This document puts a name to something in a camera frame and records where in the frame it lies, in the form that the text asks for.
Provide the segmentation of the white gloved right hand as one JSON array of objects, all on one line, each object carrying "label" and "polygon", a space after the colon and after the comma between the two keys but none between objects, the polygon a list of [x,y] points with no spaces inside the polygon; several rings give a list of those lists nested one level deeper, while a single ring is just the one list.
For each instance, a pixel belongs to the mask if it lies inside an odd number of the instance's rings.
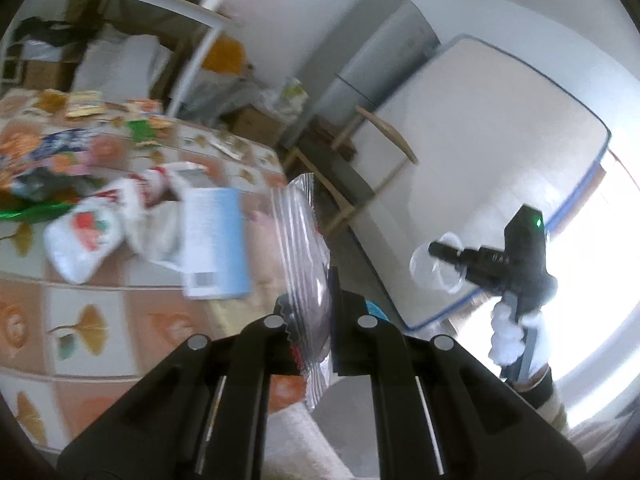
[{"label": "white gloved right hand", "polygon": [[544,330],[544,316],[540,309],[514,320],[511,295],[502,297],[491,313],[491,348],[489,359],[498,366],[514,364],[526,350],[525,332],[536,336],[533,344],[528,376],[548,364],[548,339]]}]

